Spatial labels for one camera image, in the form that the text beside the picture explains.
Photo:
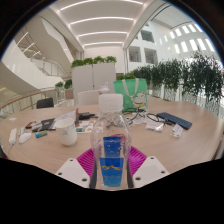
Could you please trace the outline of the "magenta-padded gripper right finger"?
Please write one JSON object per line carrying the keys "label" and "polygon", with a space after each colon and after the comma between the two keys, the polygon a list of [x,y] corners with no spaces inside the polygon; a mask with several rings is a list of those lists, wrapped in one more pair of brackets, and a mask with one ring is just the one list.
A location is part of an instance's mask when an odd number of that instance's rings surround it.
{"label": "magenta-padded gripper right finger", "polygon": [[131,147],[128,164],[128,187],[140,188],[167,176],[169,172],[155,156],[146,156]]}

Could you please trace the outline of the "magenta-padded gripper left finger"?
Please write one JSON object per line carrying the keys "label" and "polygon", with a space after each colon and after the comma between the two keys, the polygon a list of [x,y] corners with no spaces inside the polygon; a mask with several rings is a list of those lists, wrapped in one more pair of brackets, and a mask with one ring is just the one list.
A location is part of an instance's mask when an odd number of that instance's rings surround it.
{"label": "magenta-padded gripper left finger", "polygon": [[56,175],[84,188],[94,189],[96,172],[94,154],[88,149],[78,158],[69,158],[56,172]]}

